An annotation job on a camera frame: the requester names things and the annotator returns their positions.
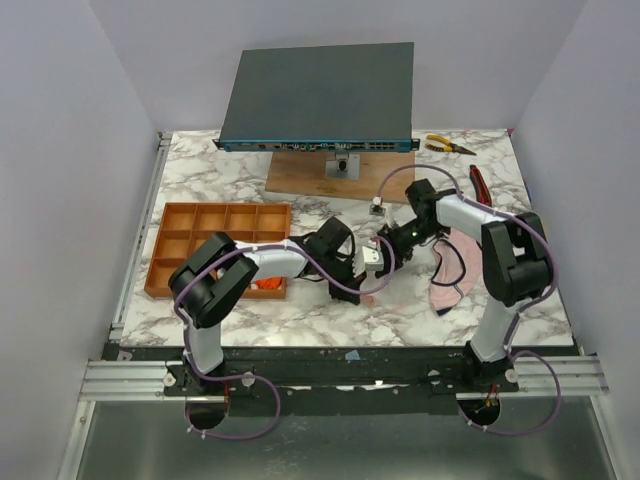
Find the white pink-trimmed underwear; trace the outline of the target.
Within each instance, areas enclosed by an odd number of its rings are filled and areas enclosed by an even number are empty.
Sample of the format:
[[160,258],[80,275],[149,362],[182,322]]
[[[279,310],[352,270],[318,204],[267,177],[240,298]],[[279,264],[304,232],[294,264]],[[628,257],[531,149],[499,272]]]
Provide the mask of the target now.
[[374,308],[376,306],[376,298],[374,295],[361,295],[360,304],[366,308]]

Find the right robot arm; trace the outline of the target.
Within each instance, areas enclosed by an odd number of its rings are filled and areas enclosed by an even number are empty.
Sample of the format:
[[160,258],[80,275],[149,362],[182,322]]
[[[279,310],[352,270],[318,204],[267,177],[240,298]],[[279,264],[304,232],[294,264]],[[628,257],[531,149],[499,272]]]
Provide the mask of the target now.
[[399,269],[413,249],[444,233],[460,232],[481,250],[484,285],[489,299],[456,368],[457,381],[480,392],[512,367],[507,344],[522,309],[542,300],[557,284],[554,259],[539,216],[494,211],[454,189],[436,190],[417,180],[405,195],[415,217],[403,225],[384,225],[378,235],[391,245],[382,249],[384,267],[378,278]]

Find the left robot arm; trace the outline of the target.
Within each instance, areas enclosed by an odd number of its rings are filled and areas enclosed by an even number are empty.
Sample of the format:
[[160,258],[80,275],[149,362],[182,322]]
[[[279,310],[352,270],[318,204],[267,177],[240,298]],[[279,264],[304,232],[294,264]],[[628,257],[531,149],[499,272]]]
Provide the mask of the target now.
[[357,305],[365,268],[357,264],[352,231],[332,217],[318,230],[272,243],[236,241],[227,233],[207,239],[170,276],[174,312],[183,323],[187,382],[201,395],[214,393],[224,361],[221,323],[259,280],[318,277],[333,299]]

